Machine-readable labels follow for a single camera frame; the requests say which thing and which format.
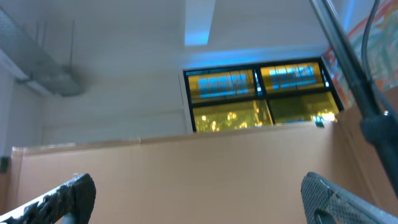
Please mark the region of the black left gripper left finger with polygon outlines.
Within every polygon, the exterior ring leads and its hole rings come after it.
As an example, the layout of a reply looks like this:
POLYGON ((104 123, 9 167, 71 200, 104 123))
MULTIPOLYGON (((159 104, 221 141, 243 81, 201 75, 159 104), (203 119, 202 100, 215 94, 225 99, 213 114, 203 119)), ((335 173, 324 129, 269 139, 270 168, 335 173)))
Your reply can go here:
POLYGON ((96 187, 89 174, 80 174, 4 215, 1 223, 88 224, 94 209, 96 187))

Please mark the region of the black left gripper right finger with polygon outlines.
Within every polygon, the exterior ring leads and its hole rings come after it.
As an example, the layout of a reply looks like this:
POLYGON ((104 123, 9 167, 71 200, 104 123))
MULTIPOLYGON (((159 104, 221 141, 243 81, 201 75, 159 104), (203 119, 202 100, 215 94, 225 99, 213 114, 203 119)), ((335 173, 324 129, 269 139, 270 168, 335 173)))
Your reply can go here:
POLYGON ((301 183, 307 223, 397 223, 397 217, 375 207, 314 172, 301 183))

